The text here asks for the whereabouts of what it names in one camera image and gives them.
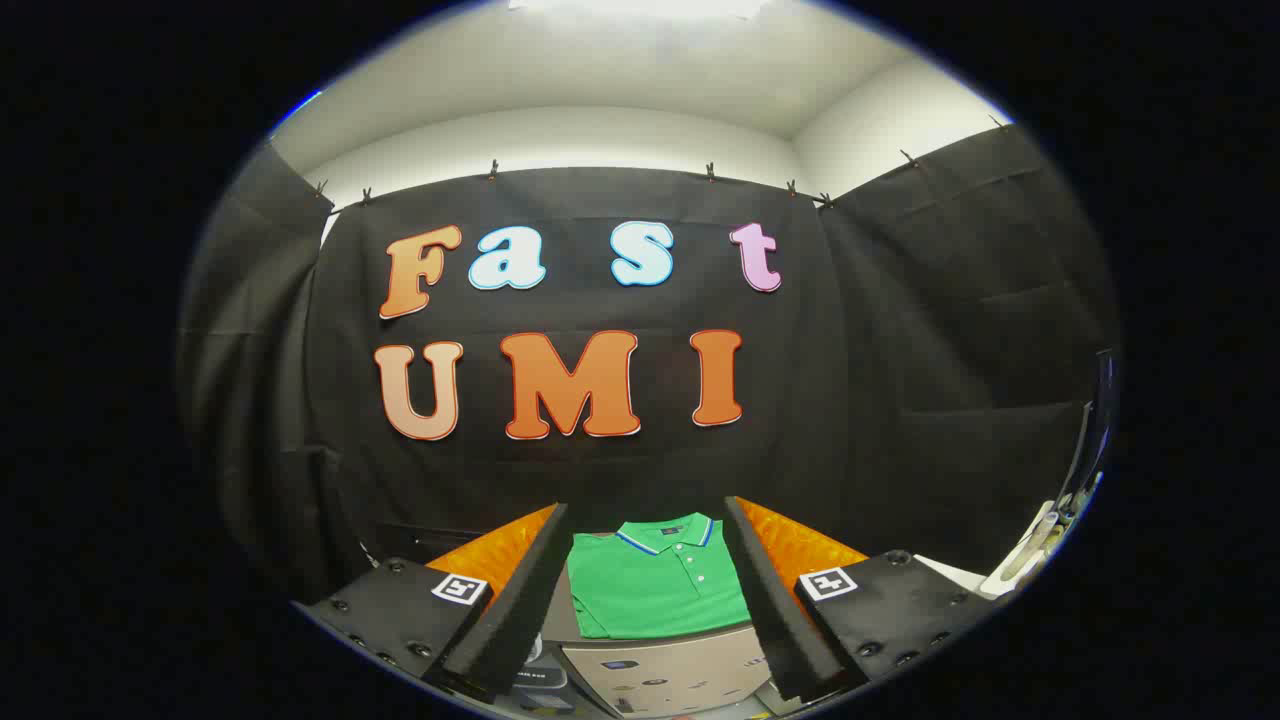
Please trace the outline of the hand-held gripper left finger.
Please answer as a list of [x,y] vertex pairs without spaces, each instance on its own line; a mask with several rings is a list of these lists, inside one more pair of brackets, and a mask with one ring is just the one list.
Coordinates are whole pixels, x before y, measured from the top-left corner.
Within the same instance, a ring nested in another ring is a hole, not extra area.
[[383,559],[296,609],[412,683],[490,703],[527,662],[568,553],[570,505],[552,503],[431,561]]

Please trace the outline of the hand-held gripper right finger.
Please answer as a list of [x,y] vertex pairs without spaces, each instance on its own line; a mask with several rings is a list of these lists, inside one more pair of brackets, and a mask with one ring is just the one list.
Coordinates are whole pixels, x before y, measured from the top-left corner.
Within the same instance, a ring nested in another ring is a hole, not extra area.
[[922,665],[1004,606],[920,555],[867,556],[782,514],[724,498],[724,542],[785,700],[820,701]]

